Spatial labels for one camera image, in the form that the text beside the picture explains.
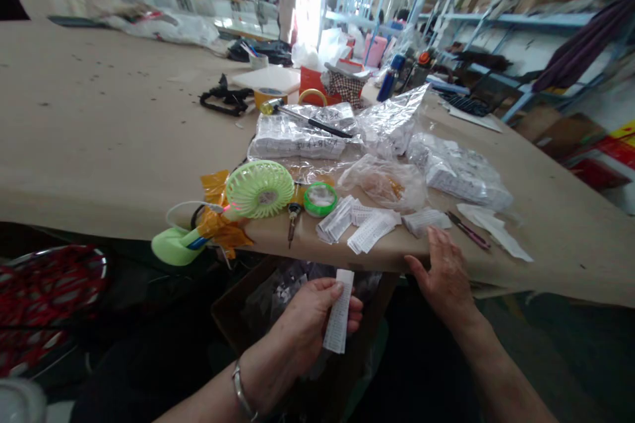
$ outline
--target hand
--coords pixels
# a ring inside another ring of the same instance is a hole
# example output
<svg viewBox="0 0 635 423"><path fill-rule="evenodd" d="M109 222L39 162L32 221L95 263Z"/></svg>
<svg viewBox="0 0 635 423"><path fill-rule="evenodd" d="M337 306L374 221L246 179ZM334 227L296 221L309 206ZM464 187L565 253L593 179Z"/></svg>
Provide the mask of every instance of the hand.
<svg viewBox="0 0 635 423"><path fill-rule="evenodd" d="M414 256L405 256L410 271L415 276L419 289L428 304L443 323L453 330L479 313L470 281L463 267L461 249L452 242L446 231L428 227L430 243L430 271L426 271Z"/></svg>
<svg viewBox="0 0 635 423"><path fill-rule="evenodd" d="M309 281L291 299L270 333L277 333L293 349L298 375L309 371L318 359L326 330L329 309L344 291L334 278ZM351 296L347 332L359 329L364 304Z"/></svg>

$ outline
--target purple fabric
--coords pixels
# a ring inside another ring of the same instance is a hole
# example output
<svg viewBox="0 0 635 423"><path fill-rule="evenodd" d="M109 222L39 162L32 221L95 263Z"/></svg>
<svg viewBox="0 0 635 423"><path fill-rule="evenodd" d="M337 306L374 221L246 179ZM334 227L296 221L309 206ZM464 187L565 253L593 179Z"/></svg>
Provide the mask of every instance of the purple fabric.
<svg viewBox="0 0 635 423"><path fill-rule="evenodd" d="M568 88L584 74L607 44L614 40L635 13L635 0L616 0L600 10L564 45L532 86L535 93L549 87Z"/></svg>

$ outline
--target cutting table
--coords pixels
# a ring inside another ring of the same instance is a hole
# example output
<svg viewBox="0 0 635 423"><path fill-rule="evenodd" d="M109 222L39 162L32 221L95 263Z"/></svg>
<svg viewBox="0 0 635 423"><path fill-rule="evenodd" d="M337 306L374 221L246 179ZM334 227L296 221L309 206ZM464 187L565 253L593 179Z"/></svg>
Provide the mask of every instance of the cutting table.
<svg viewBox="0 0 635 423"><path fill-rule="evenodd" d="M144 40L109 30L52 23L0 23L0 219L127 239L166 228L172 205L199 200L199 176L232 170L245 158L257 113L234 118L198 105L221 75L248 65L194 46ZM364 96L377 90L366 86ZM548 291L635 307L634 222L524 138L450 117L429 94L434 134L488 158L515 198L503 217L534 258L526 263L494 246L478 248L457 228L480 295ZM353 194L369 206L361 190ZM429 190L434 206L456 200ZM189 222L189 213L178 216ZM318 240L318 221L303 214L288 249L288 217L252 221L259 252L355 270L406 271L402 256L427 259L428 246L403 227L369 254Z"/></svg>

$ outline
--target stack of tags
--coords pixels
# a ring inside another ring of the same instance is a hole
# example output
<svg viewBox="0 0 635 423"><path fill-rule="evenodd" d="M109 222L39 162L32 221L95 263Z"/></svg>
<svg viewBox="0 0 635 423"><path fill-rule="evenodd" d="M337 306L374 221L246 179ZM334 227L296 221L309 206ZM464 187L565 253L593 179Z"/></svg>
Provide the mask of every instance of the stack of tags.
<svg viewBox="0 0 635 423"><path fill-rule="evenodd" d="M407 157L425 175L428 187L496 211L504 210L513 201L487 159L454 141L420 132L412 136Z"/></svg>
<svg viewBox="0 0 635 423"><path fill-rule="evenodd" d="M337 203L335 209L316 226L317 237L325 243L337 243L344 232L351 226L351 206L356 200L348 195Z"/></svg>
<svg viewBox="0 0 635 423"><path fill-rule="evenodd" d="M412 215L402 217L403 224L408 231L421 238L426 235L426 228L433 226L437 228L451 228L452 222L450 218L443 212L434 208L424 208Z"/></svg>
<svg viewBox="0 0 635 423"><path fill-rule="evenodd" d="M335 106L289 105L287 109L315 118L333 127L356 134L357 121L348 102ZM344 151L346 140L317 129L307 121L288 114L261 114L256 125L248 157L254 159L279 159L281 157L307 157L309 159L338 159Z"/></svg>
<svg viewBox="0 0 635 423"><path fill-rule="evenodd" d="M344 292L331 309L322 346L336 354L343 354L346 347L346 327L349 323L349 303L351 302L354 277L353 271L341 269L337 270L335 277L344 285Z"/></svg>
<svg viewBox="0 0 635 423"><path fill-rule="evenodd" d="M351 221L353 222L353 225L361 226L362 223L364 223L374 213L385 213L386 215L389 215L395 221L396 225L398 225L402 220L402 216L394 210L363 206L358 199L355 199L355 203L351 206Z"/></svg>
<svg viewBox="0 0 635 423"><path fill-rule="evenodd" d="M355 251L355 254L368 253L379 241L379 238L393 231L399 223L400 221L396 220L393 215L383 213L380 210L375 211L364 220L353 236L349 238L347 244L350 249Z"/></svg>

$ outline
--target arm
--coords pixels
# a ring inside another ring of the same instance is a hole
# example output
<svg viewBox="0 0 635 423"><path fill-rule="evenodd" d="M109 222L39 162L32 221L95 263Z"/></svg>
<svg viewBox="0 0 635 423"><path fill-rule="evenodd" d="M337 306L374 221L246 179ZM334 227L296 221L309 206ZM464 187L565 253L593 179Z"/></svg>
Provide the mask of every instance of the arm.
<svg viewBox="0 0 635 423"><path fill-rule="evenodd" d="M245 398L259 420L267 415L295 380L317 360L326 318L343 287L333 278L309 281L288 304L271 331L240 357ZM348 332L359 328L362 301L351 297ZM236 396L235 362L201 390L161 416L155 423L220 423L248 421Z"/></svg>
<svg viewBox="0 0 635 423"><path fill-rule="evenodd" d="M405 260L421 293L451 331L497 422L556 422L496 337L472 299L463 255L450 235L428 228L431 269L412 256Z"/></svg>

